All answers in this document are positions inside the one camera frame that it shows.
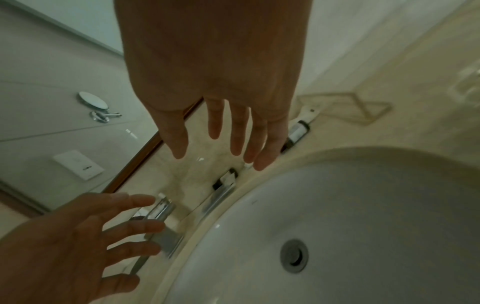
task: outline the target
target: sink drain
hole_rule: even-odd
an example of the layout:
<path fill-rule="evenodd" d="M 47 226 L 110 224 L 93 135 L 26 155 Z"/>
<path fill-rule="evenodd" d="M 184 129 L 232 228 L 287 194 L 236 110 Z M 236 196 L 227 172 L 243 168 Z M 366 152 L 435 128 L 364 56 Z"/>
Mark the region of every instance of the sink drain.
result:
<path fill-rule="evenodd" d="M 309 261 L 309 250 L 305 244 L 292 239 L 283 244 L 280 250 L 280 262 L 283 268 L 290 273 L 299 273 Z"/>

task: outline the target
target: bottle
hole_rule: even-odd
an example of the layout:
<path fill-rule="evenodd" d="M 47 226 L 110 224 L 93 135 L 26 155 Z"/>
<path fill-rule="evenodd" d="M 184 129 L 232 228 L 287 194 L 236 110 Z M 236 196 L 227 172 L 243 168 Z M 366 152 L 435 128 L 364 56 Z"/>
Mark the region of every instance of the bottle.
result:
<path fill-rule="evenodd" d="M 286 139 L 285 144 L 281 148 L 280 152 L 283 154 L 293 147 L 306 133 L 310 131 L 310 126 L 303 120 L 299 120 L 294 124 L 288 131 L 288 138 Z"/>

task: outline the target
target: white sink basin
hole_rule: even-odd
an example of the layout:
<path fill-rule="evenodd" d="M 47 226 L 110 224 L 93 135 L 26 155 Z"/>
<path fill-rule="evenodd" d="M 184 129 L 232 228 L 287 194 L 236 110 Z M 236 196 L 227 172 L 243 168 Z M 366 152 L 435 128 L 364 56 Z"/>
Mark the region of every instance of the white sink basin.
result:
<path fill-rule="evenodd" d="M 282 174 L 220 217 L 165 302 L 480 303 L 480 193 L 467 184 L 386 160 Z M 308 250 L 299 273 L 281 263 L 291 239 Z"/>

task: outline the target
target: beige marble countertop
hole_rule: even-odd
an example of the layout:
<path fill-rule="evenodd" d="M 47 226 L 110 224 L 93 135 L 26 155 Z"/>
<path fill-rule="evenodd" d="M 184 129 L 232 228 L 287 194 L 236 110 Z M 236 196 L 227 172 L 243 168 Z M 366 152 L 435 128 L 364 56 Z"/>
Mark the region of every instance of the beige marble countertop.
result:
<path fill-rule="evenodd" d="M 169 196 L 179 208 L 166 223 L 184 233 L 185 239 L 171 260 L 159 255 L 147 261 L 138 273 L 141 283 L 134 292 L 112 296 L 103 302 L 162 303 L 195 244 L 221 214 L 263 181 L 318 160 L 324 155 L 323 151 L 399 147 L 480 167 L 480 112 L 456 103 L 447 93 L 459 71 L 479 59 L 479 9 L 480 0 L 463 6 L 373 77 L 351 89 L 363 101 L 392 104 L 392 112 L 368 126 L 317 117 L 311 123 L 310 133 L 265 171 L 242 170 L 235 191 L 196 226 L 201 203 L 211 194 L 213 182 L 230 167 L 243 168 L 241 158 L 229 154 L 229 116 L 224 117 L 227 130 L 214 142 L 207 136 L 205 106 L 200 107 L 187 121 L 191 147 L 186 160 L 176 162 L 170 158 L 168 149 L 161 148 L 121 190 L 152 195 L 163 192 Z M 294 103 L 292 108 L 298 109 L 298 105 Z M 133 213 L 124 213 L 109 225 L 128 219 Z M 112 268 L 111 273 L 119 269 L 128 272 L 133 263 L 134 260 L 128 260 Z"/>

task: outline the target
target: hand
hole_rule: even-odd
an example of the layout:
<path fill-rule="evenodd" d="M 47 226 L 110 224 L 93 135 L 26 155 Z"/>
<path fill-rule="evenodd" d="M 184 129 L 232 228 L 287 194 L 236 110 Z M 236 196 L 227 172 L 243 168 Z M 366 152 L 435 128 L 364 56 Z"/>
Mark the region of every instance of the hand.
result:
<path fill-rule="evenodd" d="M 130 292 L 140 279 L 119 274 L 102 278 L 105 267 L 139 255 L 155 255 L 160 247 L 149 241 L 121 239 L 160 232 L 155 220 L 129 221 L 102 231 L 120 212 L 152 205 L 155 198 L 125 193 L 84 194 L 17 227 L 0 240 L 2 303 L 89 303 L 119 292 Z"/>
<path fill-rule="evenodd" d="M 311 0 L 115 1 L 132 87 L 176 158 L 189 141 L 183 110 L 201 97 L 213 139 L 228 100 L 233 155 L 242 152 L 250 109 L 244 161 L 263 170 L 278 157 L 310 6 Z"/>

